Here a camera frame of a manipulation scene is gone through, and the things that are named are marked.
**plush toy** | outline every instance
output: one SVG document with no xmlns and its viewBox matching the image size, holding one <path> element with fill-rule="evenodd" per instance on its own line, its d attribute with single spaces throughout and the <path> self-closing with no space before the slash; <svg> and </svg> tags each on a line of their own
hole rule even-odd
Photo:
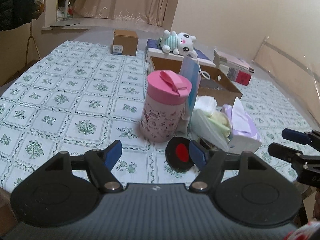
<svg viewBox="0 0 320 240">
<path fill-rule="evenodd" d="M 188 33 L 176 34 L 175 31 L 170 32 L 168 30 L 164 31 L 163 37 L 160 42 L 160 46 L 164 53 L 170 53 L 171 51 L 175 55 L 191 55 L 193 57 L 198 57 L 198 54 L 193 49 L 193 43 L 196 42 L 196 37 L 191 36 Z"/>
</svg>

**floral tablecloth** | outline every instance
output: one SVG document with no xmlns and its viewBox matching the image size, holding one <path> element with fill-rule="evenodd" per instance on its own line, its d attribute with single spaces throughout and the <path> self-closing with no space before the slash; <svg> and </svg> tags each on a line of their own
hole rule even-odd
<svg viewBox="0 0 320 240">
<path fill-rule="evenodd" d="M 0 98 L 0 186 L 11 192 L 23 179 L 59 151 L 81 155 L 121 140 L 123 152 L 112 173 L 126 185 L 190 185 L 196 167 L 173 171 L 164 155 L 166 143 L 145 139 L 139 120 L 146 94 L 143 51 L 136 57 L 112 55 L 110 47 L 66 41 L 20 76 Z M 290 181 L 290 166 L 272 158 L 268 145 L 283 142 L 284 127 L 310 130 L 305 120 L 269 82 L 252 79 L 238 85 L 241 101 L 253 117 L 264 143 L 257 154 Z M 308 146 L 300 146 L 306 154 Z M 84 171 L 74 174 L 87 179 Z M 225 179 L 237 174 L 226 171 Z"/>
</svg>

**pink lid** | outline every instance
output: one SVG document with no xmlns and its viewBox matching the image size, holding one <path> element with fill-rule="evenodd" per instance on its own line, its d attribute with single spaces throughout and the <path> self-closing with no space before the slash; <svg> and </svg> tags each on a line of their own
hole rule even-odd
<svg viewBox="0 0 320 240">
<path fill-rule="evenodd" d="M 147 77 L 147 93 L 159 103 L 171 106 L 183 104 L 190 94 L 190 81 L 171 70 L 153 71 Z"/>
</svg>

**black disc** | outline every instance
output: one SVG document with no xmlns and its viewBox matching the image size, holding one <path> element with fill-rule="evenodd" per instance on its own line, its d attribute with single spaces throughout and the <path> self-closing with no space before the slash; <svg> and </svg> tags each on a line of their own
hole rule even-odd
<svg viewBox="0 0 320 240">
<path fill-rule="evenodd" d="M 11 206 L 19 220 L 36 227 L 77 221 L 93 211 L 98 200 L 90 182 L 72 175 L 47 173 L 21 186 L 12 193 Z"/>
<path fill-rule="evenodd" d="M 165 157 L 169 166 L 177 172 L 185 172 L 190 170 L 194 162 L 189 155 L 190 140 L 183 137 L 173 137 L 165 148 Z"/>
<path fill-rule="evenodd" d="M 271 227 L 288 223 L 295 217 L 301 196 L 285 178 L 265 173 L 225 180 L 216 190 L 215 202 L 224 215 L 237 223 Z"/>
</svg>

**jacket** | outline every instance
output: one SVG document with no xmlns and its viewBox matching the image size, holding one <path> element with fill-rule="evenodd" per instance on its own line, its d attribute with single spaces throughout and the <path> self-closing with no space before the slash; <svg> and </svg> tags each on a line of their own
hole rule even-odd
<svg viewBox="0 0 320 240">
<path fill-rule="evenodd" d="M 11 30 L 31 22 L 39 6 L 34 0 L 0 0 L 0 31 Z"/>
</svg>

